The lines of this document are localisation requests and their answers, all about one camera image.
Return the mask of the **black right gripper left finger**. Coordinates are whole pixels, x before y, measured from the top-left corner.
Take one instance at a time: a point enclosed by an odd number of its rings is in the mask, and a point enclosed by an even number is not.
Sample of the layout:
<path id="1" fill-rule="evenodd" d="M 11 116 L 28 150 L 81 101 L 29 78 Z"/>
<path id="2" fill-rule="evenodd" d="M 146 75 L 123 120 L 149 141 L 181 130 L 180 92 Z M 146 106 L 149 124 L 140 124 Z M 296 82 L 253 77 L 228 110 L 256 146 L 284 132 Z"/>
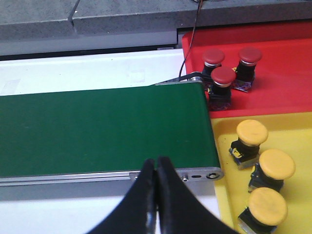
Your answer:
<path id="1" fill-rule="evenodd" d="M 155 163 L 148 159 L 114 210 L 91 234 L 153 234 L 156 229 Z"/>

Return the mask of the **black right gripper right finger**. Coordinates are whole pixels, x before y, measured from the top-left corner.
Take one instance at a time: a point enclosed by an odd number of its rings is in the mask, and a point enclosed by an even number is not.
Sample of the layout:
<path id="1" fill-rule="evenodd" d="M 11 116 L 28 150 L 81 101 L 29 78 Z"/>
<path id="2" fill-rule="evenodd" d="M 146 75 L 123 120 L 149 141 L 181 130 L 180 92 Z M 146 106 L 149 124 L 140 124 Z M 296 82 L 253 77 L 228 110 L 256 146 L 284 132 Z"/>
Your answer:
<path id="1" fill-rule="evenodd" d="M 157 160 L 157 192 L 162 234 L 235 234 L 208 211 L 178 176 L 171 160 Z"/>

